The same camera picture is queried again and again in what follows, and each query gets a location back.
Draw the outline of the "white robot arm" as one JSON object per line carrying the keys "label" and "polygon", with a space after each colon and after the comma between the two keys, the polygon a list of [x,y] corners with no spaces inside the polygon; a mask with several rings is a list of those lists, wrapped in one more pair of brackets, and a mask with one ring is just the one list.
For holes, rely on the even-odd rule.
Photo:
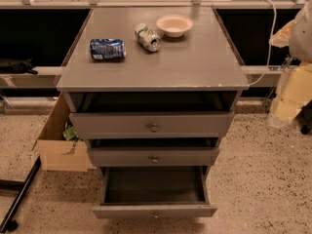
{"label": "white robot arm", "polygon": [[271,36],[269,43],[289,47],[290,56],[300,61],[292,72],[281,76],[278,95],[270,108],[270,125],[281,128],[291,123],[312,100],[312,0]]}

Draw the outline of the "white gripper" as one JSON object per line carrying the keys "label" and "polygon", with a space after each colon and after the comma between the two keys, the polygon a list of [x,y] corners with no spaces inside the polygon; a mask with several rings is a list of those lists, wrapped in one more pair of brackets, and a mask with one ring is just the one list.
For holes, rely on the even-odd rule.
{"label": "white gripper", "polygon": [[[286,23],[269,39],[269,44],[284,48],[290,44],[293,21]],[[312,63],[304,62],[299,67],[282,74],[273,99],[268,123],[274,128],[290,124],[301,109],[312,100]]]}

